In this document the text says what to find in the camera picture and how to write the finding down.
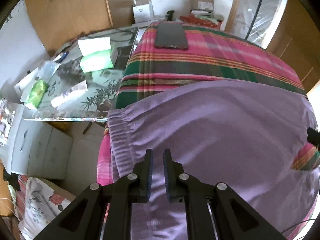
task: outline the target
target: purple cloth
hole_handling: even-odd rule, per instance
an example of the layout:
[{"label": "purple cloth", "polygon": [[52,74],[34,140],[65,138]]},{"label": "purple cloth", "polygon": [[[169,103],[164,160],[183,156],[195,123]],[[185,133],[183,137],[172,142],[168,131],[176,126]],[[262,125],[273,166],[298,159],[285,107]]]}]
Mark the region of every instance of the purple cloth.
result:
[{"label": "purple cloth", "polygon": [[320,169],[290,166],[316,128],[302,95],[268,85],[198,82],[109,112],[114,180],[154,151],[150,203],[132,208],[132,239],[187,239],[184,204],[166,199],[163,150],[201,182],[226,182],[277,230],[302,221]]}]

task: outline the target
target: wooden wardrobe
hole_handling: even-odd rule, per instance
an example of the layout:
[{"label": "wooden wardrobe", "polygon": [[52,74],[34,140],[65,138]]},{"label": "wooden wardrobe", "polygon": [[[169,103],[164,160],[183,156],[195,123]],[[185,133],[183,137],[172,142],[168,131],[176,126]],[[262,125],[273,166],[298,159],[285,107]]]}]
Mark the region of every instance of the wooden wardrobe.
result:
[{"label": "wooden wardrobe", "polygon": [[[112,27],[130,26],[133,23],[133,0],[25,0],[25,2],[30,21],[50,55],[81,33],[88,34]],[[120,4],[121,8],[116,8],[115,4]]]}]

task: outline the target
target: floor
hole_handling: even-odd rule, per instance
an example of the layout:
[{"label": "floor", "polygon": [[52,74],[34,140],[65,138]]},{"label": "floor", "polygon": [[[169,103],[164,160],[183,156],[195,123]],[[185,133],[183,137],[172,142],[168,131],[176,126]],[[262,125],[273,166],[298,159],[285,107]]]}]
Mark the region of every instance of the floor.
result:
[{"label": "floor", "polygon": [[67,166],[66,178],[59,185],[77,196],[91,183],[96,182],[97,162],[104,128],[93,123],[86,134],[82,134],[87,122],[74,122],[70,129],[73,145]]}]

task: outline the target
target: white box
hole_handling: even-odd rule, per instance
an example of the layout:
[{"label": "white box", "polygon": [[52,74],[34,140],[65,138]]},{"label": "white box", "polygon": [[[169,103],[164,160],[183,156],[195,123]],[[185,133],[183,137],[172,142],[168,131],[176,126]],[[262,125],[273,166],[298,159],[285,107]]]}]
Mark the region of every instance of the white box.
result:
[{"label": "white box", "polygon": [[135,23],[151,21],[154,18],[153,6],[151,0],[136,0],[133,7]]}]

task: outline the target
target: paper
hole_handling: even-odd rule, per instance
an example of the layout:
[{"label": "paper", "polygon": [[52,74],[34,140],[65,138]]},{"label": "paper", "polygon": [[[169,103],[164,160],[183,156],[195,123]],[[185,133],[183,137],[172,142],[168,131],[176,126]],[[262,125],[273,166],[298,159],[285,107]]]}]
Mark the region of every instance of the paper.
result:
[{"label": "paper", "polygon": [[78,45],[84,57],[97,51],[111,49],[110,37],[78,40]]},{"label": "paper", "polygon": [[200,10],[210,10],[213,11],[213,3],[211,2],[198,2],[198,8]]},{"label": "paper", "polygon": [[72,98],[77,98],[88,91],[87,82],[84,80],[79,84],[71,87],[68,91],[60,94],[58,97],[51,100],[53,107],[58,107]]},{"label": "paper", "polygon": [[19,97],[22,96],[24,89],[34,80],[37,76],[39,68],[36,68],[30,74],[26,75],[18,84],[14,86],[14,90],[16,91]]}]

